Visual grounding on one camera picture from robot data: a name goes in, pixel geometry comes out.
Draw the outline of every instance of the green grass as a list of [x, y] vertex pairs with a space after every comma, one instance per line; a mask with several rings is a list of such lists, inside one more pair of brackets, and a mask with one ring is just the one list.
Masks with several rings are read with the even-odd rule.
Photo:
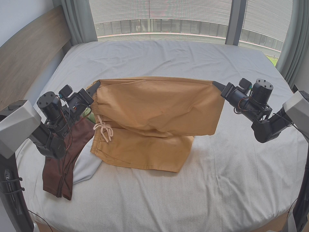
[[274, 66], [276, 66], [276, 64], [277, 64], [277, 62], [278, 62], [278, 59], [277, 59], [277, 58], [271, 57], [271, 56], [267, 56], [267, 55], [266, 55], [266, 57], [268, 57], [268, 59], [272, 62], [272, 64], [273, 64]]

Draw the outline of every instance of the wooden headboard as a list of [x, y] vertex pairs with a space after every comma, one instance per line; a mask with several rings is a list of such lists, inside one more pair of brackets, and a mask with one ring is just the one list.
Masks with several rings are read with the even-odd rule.
[[61, 6], [41, 15], [0, 47], [0, 110], [22, 100], [71, 34]]

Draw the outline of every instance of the curtain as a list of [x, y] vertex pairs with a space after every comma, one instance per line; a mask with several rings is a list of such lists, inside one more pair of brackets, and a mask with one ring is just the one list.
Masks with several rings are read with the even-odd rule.
[[71, 44], [98, 41], [89, 0], [52, 0], [54, 7], [62, 5], [72, 38]]
[[309, 42], [309, 0], [293, 0], [293, 10], [286, 40], [276, 64], [290, 87], [306, 55]]

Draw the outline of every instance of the drawstring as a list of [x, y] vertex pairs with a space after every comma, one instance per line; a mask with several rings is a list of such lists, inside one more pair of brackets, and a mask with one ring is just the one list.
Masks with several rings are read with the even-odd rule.
[[[102, 119], [100, 118], [99, 115], [97, 115], [97, 116], [98, 116], [98, 120], [100, 122], [96, 123], [95, 126], [93, 127], [93, 129], [95, 130], [96, 128], [101, 127], [101, 134], [104, 137], [105, 141], [108, 143], [108, 139], [109, 139], [109, 141], [112, 140], [111, 137], [114, 136], [114, 131], [113, 131], [113, 129], [110, 125], [107, 125], [107, 124], [105, 124], [105, 122], [102, 122]], [[107, 131], [108, 139], [105, 137], [105, 135], [103, 133], [104, 129]]]

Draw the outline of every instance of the wall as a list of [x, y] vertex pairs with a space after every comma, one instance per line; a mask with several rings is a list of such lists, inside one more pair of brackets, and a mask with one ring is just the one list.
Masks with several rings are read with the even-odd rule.
[[[52, 0], [0, 0], [0, 46], [28, 23], [52, 8]], [[63, 52], [61, 50], [43, 71], [40, 78], [33, 83], [30, 88], [32, 91], [27, 93], [32, 102], [35, 102], [36, 97], [44, 87], [42, 86], [44, 80], [49, 79], [62, 58]], [[15, 231], [1, 201], [0, 224], [1, 231]]]
[[303, 63], [297, 72], [294, 84], [299, 90], [304, 90], [309, 93], [309, 48]]

